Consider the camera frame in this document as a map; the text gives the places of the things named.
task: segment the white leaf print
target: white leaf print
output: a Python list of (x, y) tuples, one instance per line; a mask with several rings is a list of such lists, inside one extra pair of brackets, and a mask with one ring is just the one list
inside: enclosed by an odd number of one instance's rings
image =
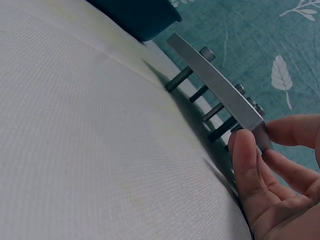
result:
[(171, 0), (171, 4), (172, 4), (175, 8), (177, 8), (177, 7), (179, 6), (178, 0)]
[(273, 61), (271, 79), (271, 85), (274, 88), (285, 92), (286, 103), (289, 109), (292, 110), (288, 91), (292, 88), (293, 82), (289, 75), (287, 64), (281, 55), (276, 56)]
[(310, 21), (315, 21), (315, 18), (310, 14), (304, 14), (304, 13), (300, 13), (300, 14), (305, 18), (309, 19)]
[(304, 14), (311, 14), (311, 15), (317, 13), (317, 11), (311, 10), (311, 9), (301, 9), (301, 10), (299, 10), (299, 12), (302, 12)]
[(317, 14), (318, 12), (312, 9), (307, 9), (305, 7), (314, 7), (319, 9), (320, 8), (319, 4), (320, 4), (320, 0), (309, 0), (308, 2), (306, 2), (305, 0), (300, 0), (300, 2), (296, 7), (281, 13), (279, 16), (283, 17), (284, 15), (290, 12), (294, 12), (294, 13), (301, 14), (302, 16), (309, 19), (310, 21), (315, 21), (315, 18), (312, 15)]

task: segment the patterned bedsheet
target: patterned bedsheet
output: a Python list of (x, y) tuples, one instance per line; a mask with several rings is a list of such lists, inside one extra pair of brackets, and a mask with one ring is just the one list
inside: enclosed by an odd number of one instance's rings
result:
[[(241, 83), (262, 105), (266, 120), (320, 113), (320, 0), (171, 0), (183, 21), (155, 42), (180, 67), (166, 45), (174, 32), (195, 48), (208, 46), (213, 64), (232, 83)], [(197, 87), (196, 76), (190, 79)], [(211, 94), (205, 95), (213, 106)], [(319, 170), (305, 147), (274, 148), (308, 168)]]

